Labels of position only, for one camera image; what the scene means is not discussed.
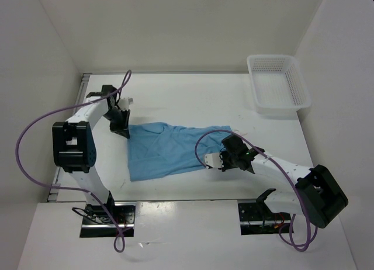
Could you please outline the light blue shorts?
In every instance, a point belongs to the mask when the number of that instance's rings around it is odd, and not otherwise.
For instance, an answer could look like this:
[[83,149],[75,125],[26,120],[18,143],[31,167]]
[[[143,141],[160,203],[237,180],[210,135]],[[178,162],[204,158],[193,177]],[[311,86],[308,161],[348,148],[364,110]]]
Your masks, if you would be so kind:
[[195,128],[163,122],[130,125],[127,140],[130,180],[146,181],[203,169],[195,155],[199,138],[210,132],[198,145],[198,156],[203,158],[220,152],[228,130],[230,126]]

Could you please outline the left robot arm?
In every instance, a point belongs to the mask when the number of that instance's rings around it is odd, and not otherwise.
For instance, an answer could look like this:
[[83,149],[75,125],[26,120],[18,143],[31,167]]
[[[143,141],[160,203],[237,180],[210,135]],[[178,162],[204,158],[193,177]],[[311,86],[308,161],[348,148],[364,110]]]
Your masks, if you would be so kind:
[[109,121],[110,132],[129,139],[129,106],[132,103],[132,98],[121,98],[114,86],[103,85],[101,91],[86,96],[86,105],[73,116],[52,126],[55,165],[85,190],[85,213],[96,222],[112,222],[117,209],[110,190],[95,168],[97,152],[92,129],[104,117]]

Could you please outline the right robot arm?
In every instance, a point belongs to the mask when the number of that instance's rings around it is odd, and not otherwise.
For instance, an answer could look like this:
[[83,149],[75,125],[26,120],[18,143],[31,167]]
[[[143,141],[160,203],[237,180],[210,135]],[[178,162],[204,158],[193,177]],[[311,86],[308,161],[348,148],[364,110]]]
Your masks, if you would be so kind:
[[309,168],[273,157],[261,148],[249,149],[235,135],[222,143],[220,170],[239,168],[271,183],[256,199],[262,219],[275,213],[302,215],[305,208],[311,224],[323,229],[348,205],[347,196],[323,165]]

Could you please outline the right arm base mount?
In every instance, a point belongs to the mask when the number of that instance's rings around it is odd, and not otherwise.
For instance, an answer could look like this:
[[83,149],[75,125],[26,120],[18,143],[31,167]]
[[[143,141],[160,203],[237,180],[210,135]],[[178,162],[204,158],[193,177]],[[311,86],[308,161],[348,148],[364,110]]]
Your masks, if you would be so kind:
[[237,202],[242,236],[288,233],[291,215],[272,213],[257,205],[255,199]]

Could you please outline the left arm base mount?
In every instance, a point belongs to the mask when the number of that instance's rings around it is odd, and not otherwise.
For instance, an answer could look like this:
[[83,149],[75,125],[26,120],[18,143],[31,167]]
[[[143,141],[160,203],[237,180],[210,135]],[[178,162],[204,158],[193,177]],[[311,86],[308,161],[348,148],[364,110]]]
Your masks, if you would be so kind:
[[[114,223],[105,212],[96,214],[88,206],[84,209],[73,207],[72,210],[82,217],[80,238],[115,238],[118,235]],[[134,236],[135,215],[135,202],[116,202],[113,207],[113,217],[125,237]]]

